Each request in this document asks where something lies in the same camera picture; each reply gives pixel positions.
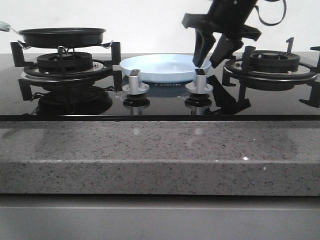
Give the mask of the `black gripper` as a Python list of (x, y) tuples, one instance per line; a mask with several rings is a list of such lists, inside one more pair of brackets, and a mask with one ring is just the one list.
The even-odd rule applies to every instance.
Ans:
[(196, 67), (203, 65), (216, 42), (213, 33), (222, 34), (209, 59), (213, 68), (225, 59), (235, 58), (233, 53), (244, 45), (242, 38), (258, 40), (261, 32), (257, 28), (245, 25), (256, 3), (256, 0), (214, 0), (206, 14), (184, 15), (182, 25), (195, 29), (192, 61)]

